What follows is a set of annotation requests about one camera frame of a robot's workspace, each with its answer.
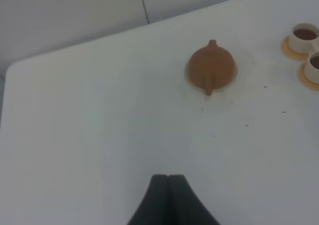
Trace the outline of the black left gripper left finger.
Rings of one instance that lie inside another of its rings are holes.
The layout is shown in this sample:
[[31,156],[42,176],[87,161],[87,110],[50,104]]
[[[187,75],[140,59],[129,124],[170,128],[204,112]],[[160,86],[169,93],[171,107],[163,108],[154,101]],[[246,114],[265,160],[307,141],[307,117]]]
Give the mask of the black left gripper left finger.
[[143,200],[128,222],[129,225],[168,225],[168,176],[153,175]]

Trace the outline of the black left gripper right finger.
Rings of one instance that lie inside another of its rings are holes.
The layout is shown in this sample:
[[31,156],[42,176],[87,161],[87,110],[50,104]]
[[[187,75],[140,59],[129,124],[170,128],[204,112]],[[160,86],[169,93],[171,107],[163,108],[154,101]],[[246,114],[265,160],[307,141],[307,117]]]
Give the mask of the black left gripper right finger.
[[168,182],[172,225],[219,224],[192,190],[185,176],[170,175]]

